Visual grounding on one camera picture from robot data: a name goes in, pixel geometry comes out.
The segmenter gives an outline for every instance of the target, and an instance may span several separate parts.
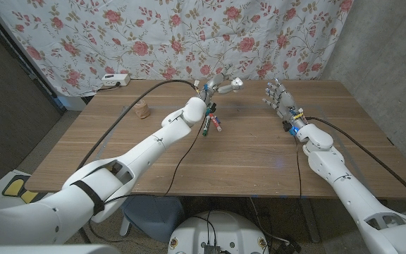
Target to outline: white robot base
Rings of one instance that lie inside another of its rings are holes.
[[[213,230],[206,219],[208,212],[203,212],[178,226],[170,237],[168,254],[269,253],[266,238],[250,220],[233,212],[211,211]]]

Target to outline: wooden table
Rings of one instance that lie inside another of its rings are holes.
[[[30,180],[30,191],[59,191],[75,171],[87,151],[116,120],[123,108],[155,80],[134,80],[127,87],[99,92],[58,141]],[[265,80],[245,81],[238,93],[216,95],[217,115],[223,130],[210,126],[183,160],[169,195],[220,195],[299,197],[300,178],[295,140],[282,129],[274,110],[263,102]],[[342,128],[406,180],[406,159],[355,101],[336,81],[285,81],[306,116],[329,120]],[[129,112],[115,131],[91,156],[119,156],[161,128],[162,119],[179,109],[195,95],[187,85],[163,85],[145,97],[151,109],[146,119]],[[347,138],[319,122],[314,122],[333,136],[350,171],[378,198],[406,198],[406,189],[378,163]],[[142,176],[136,193],[161,195],[171,182],[173,171],[198,131],[199,124],[183,140],[173,145]],[[299,144],[301,193],[308,198],[334,198],[332,188],[308,166]]]

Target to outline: green marker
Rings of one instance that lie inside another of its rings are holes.
[[[209,128],[209,120],[211,118],[209,116],[206,116],[206,120],[204,122],[204,128],[203,128],[203,136],[208,135],[208,128]]]

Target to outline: yellow panel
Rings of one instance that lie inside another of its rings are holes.
[[[26,204],[29,204],[37,194],[39,193],[33,193],[27,190],[25,193],[21,195],[21,199],[25,201]]]
[[[23,187],[24,181],[22,179],[17,179],[13,181],[9,187],[7,187],[6,191],[4,191],[4,195],[9,195],[16,197],[20,192],[21,187]]]

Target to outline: black strap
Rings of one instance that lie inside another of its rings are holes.
[[[89,198],[93,201],[94,207],[93,207],[93,216],[97,215],[99,212],[104,211],[104,202],[101,198],[99,198],[98,194],[90,188],[85,182],[79,180],[72,185],[76,185],[77,187],[81,188],[88,196]]]

